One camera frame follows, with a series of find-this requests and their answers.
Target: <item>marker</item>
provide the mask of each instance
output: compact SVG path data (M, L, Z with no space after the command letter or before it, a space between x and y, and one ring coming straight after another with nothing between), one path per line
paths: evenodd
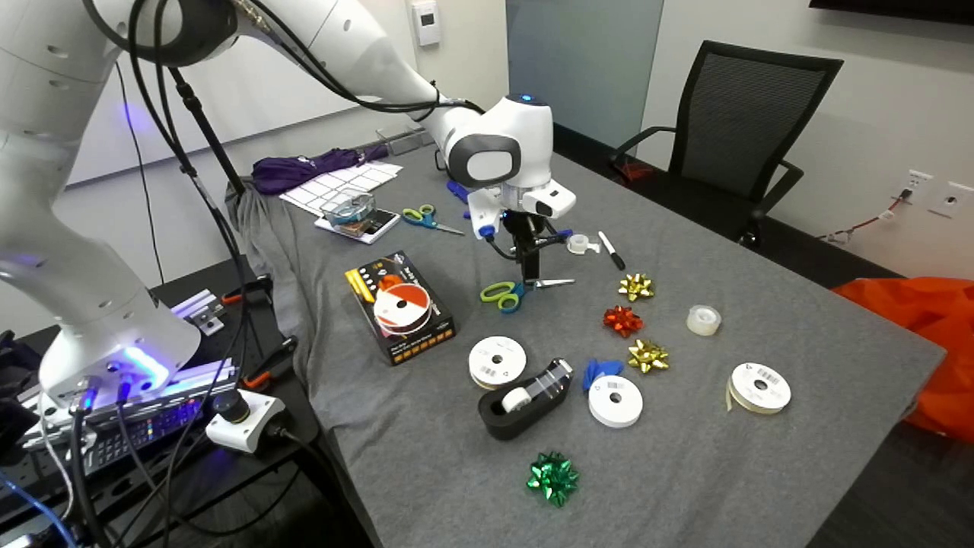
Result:
M613 242L607 233L598 233L602 248L609 250L609 260L614 261L617 271L626 271L626 261L614 253Z

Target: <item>wall outlet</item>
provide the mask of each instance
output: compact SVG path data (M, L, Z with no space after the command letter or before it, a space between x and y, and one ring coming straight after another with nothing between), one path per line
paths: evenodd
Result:
M922 203L932 195L934 177L925 172L906 172L906 182L896 190L896 199L901 193L909 193L909 203Z
M941 186L932 200L925 203L934 217L954 220L964 200L974 199L974 186L964 182L947 182Z

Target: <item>table surface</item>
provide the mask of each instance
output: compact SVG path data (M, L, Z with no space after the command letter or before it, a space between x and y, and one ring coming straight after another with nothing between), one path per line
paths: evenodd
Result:
M394 161L403 173L378 190L379 207L426 200L442 224L464 225L433 151ZM641 339L668 352L668 371L626 371L645 411L625 434L598 426L578 387L590 359L625 359L631 346L602 328L602 312L626 305L609 256L549 248L543 277L575 277L575 288L534 294L519 313L503 317L478 294L516 277L516 264L475 238L395 225L363 248L277 199L232 199L250 261L277 285L281 328L303 342L311 402L379 545L807 545L941 352L567 158L550 172L578 195L556 225L607 233L631 271L656 288L633 309L648 322ZM458 327L453 342L395 369L344 285L348 267L394 250L411 256ZM721 312L716 339L684 328L690 305ZM553 357L578 371L569 399L511 441L486 436L465 369L486 336L516 339L526 376ZM790 407L727 413L723 391L741 364L781 371ZM528 464L545 450L573 456L580 472L563 510L526 492Z

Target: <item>tape roll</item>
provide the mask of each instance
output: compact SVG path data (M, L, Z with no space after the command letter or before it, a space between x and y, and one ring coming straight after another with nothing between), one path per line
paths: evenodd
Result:
M465 364L470 364L470 379L481 391L495 391L495 387L505 387L522 376L526 352L515 339L491 336L491 339L481 339L470 352Z
M626 379L602 376L586 391L586 411L609 429L626 429L641 419L641 394Z
M732 402L753 413L780 413L790 402L790 387L780 371L743 364L727 380L727 411Z
M428 294L417 285L395 285L373 294L373 322L386 336L413 336L433 313Z
M710 339L721 328L721 313L716 309L707 309L707 305L695 305L689 312L689 328Z

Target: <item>orange fabric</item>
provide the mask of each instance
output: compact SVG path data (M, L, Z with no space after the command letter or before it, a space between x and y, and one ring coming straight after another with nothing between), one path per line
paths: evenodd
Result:
M947 352L906 420L974 441L974 285L934 277L852 280L838 294Z

